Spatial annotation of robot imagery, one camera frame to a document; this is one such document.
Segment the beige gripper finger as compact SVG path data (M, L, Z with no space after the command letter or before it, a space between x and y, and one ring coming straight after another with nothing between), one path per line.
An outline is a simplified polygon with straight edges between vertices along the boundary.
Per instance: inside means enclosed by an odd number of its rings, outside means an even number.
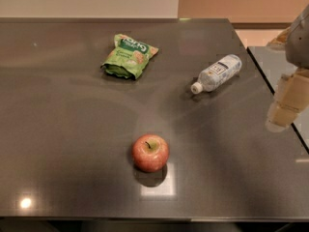
M266 120L271 132L284 131L309 105L309 70L298 68L274 95Z

